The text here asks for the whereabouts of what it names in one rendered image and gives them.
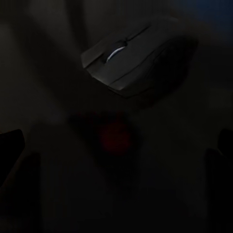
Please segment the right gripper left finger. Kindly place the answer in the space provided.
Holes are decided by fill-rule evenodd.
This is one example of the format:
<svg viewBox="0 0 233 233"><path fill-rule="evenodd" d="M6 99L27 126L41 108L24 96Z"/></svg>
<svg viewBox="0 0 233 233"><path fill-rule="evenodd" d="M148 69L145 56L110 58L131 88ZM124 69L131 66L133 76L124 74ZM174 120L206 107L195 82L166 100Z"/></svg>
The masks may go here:
<svg viewBox="0 0 233 233"><path fill-rule="evenodd" d="M0 187L25 148L21 129L0 134Z"/></svg>

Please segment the mouse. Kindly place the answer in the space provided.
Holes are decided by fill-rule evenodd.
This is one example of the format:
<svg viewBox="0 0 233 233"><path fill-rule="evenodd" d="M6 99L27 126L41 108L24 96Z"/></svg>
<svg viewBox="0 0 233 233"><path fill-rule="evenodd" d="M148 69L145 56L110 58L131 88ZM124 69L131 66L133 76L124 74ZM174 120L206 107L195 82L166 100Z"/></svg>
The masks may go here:
<svg viewBox="0 0 233 233"><path fill-rule="evenodd" d="M198 34L186 22L152 15L116 29L81 59L93 78L127 99L182 71L199 44Z"/></svg>

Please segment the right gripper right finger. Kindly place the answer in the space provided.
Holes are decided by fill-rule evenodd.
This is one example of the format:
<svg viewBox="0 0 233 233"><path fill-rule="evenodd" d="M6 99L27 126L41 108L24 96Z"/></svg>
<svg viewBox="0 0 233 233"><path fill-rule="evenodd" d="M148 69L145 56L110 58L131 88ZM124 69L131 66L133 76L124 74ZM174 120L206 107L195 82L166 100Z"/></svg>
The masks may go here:
<svg viewBox="0 0 233 233"><path fill-rule="evenodd" d="M217 145L233 168L233 131L222 129Z"/></svg>

